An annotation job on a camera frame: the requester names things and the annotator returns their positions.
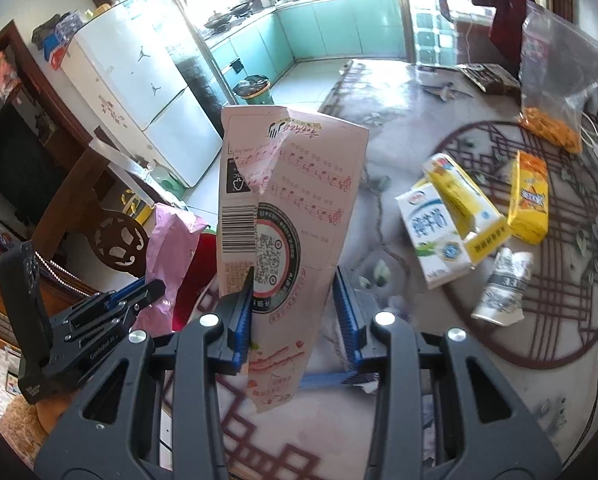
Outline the pink plastic wrapper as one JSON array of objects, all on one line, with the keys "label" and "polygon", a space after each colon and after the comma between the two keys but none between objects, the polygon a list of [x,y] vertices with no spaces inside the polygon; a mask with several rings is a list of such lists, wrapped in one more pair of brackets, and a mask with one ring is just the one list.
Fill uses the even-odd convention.
[{"label": "pink plastic wrapper", "polygon": [[162,281],[165,292],[140,312],[133,328],[159,337],[172,332],[177,292],[195,255],[200,234],[208,223],[192,211],[165,204],[157,204],[154,215],[155,225],[147,245],[145,280]]}]

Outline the pink music note carton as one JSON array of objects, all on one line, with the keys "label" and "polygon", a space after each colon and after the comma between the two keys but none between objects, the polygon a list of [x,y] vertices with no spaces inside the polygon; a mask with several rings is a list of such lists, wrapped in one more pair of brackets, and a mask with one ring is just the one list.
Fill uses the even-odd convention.
[{"label": "pink music note carton", "polygon": [[357,198],[369,129],[280,105],[224,107],[218,278],[252,280],[246,393],[288,403],[320,331]]}]

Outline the yellow medicine box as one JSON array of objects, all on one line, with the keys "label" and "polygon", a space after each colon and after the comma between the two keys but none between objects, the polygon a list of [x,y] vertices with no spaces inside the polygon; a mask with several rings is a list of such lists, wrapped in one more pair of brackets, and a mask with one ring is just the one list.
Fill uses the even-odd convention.
[{"label": "yellow medicine box", "polygon": [[450,155],[434,154],[423,170],[451,212],[471,263],[479,266],[510,237],[506,217]]}]

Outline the yellow iced tea carton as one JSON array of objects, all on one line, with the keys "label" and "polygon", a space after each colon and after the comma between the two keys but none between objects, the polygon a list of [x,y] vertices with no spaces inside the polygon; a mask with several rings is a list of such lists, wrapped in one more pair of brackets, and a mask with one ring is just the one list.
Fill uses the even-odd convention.
[{"label": "yellow iced tea carton", "polygon": [[507,223],[512,235],[530,245],[541,244],[548,232],[548,171],[546,162],[518,151],[512,165]]}]

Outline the green kitchen trash bucket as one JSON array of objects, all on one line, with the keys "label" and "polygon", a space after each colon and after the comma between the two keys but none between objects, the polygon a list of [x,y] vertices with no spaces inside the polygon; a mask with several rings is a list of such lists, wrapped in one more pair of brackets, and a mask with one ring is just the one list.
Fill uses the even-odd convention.
[{"label": "green kitchen trash bucket", "polygon": [[233,92],[249,105],[273,105],[271,82],[265,75],[250,75],[238,81]]}]

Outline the teal kitchen cabinets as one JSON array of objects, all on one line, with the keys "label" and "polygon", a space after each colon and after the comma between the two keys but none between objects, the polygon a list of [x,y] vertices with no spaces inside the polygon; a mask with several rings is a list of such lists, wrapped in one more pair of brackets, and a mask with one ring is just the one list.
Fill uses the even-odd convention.
[{"label": "teal kitchen cabinets", "polygon": [[313,0],[262,11],[207,46],[227,82],[275,82],[290,66],[330,58],[406,58],[399,0]]}]

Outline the red bin green rim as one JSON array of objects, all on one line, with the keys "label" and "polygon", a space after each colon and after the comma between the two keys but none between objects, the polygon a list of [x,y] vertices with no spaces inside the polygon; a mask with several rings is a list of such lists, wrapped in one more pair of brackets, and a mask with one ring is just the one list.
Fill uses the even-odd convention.
[{"label": "red bin green rim", "polygon": [[193,313],[195,304],[203,291],[217,274],[217,235],[214,232],[200,234],[195,254],[177,291],[172,319],[172,329],[182,330]]}]

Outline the white milk carton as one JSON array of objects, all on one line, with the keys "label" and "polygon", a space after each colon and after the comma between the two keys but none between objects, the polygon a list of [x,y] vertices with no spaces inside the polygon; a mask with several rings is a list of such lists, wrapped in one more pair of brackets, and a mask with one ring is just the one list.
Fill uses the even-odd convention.
[{"label": "white milk carton", "polygon": [[429,289],[460,278],[472,268],[463,240],[432,183],[395,199]]}]

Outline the dark wooden chair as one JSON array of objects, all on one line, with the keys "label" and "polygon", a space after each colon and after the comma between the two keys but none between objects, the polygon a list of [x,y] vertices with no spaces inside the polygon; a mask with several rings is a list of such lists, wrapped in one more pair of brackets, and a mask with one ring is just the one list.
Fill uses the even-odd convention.
[{"label": "dark wooden chair", "polygon": [[101,263],[140,278],[146,270],[148,235],[128,214],[101,206],[94,186],[108,169],[127,177],[147,204],[186,207],[146,168],[95,136],[45,209],[32,234],[32,244],[41,257],[50,260],[65,234],[80,233]]}]

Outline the floral plastic tablecloth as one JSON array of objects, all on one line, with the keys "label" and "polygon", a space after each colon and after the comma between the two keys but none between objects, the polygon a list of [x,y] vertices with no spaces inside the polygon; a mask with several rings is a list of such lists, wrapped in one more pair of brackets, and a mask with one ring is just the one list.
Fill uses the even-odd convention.
[{"label": "floral plastic tablecloth", "polygon": [[235,479],[598,479],[598,162],[455,70],[351,60],[316,115],[229,107],[211,285]]}]

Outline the crushed patterned paper cup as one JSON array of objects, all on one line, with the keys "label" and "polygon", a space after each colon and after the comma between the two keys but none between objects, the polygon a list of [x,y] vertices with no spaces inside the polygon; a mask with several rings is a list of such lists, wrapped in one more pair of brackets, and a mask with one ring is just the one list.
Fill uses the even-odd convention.
[{"label": "crushed patterned paper cup", "polygon": [[500,248],[479,304],[472,310],[470,318],[500,327],[522,321],[522,300],[531,281],[533,260],[532,252]]}]

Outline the green detergent jug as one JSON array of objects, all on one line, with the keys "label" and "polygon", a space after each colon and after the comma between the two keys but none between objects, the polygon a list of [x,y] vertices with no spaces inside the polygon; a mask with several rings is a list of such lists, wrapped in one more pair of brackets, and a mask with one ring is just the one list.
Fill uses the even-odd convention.
[{"label": "green detergent jug", "polygon": [[168,168],[156,164],[149,174],[165,191],[177,197],[178,200],[182,200],[186,188],[171,174]]}]

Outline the dark snack package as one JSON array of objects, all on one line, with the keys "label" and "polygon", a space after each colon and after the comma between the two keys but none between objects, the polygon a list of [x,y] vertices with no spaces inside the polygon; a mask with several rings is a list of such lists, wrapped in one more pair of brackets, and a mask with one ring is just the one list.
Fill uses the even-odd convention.
[{"label": "dark snack package", "polygon": [[492,96],[520,96],[519,81],[498,64],[459,64],[457,69],[477,88]]}]

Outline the white refrigerator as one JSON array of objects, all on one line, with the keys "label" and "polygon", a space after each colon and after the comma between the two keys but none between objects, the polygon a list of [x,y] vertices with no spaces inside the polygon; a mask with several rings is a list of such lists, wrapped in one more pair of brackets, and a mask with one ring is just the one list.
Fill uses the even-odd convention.
[{"label": "white refrigerator", "polygon": [[192,188],[222,146],[157,32],[126,0],[70,39],[62,70],[129,156]]}]

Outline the bag of orange snacks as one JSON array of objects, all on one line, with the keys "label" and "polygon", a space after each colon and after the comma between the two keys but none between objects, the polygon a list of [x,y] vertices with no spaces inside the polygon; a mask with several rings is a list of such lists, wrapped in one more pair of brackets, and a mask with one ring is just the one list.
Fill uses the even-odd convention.
[{"label": "bag of orange snacks", "polygon": [[598,42],[529,2],[519,77],[520,125],[557,148],[580,154],[584,105],[598,87]]}]

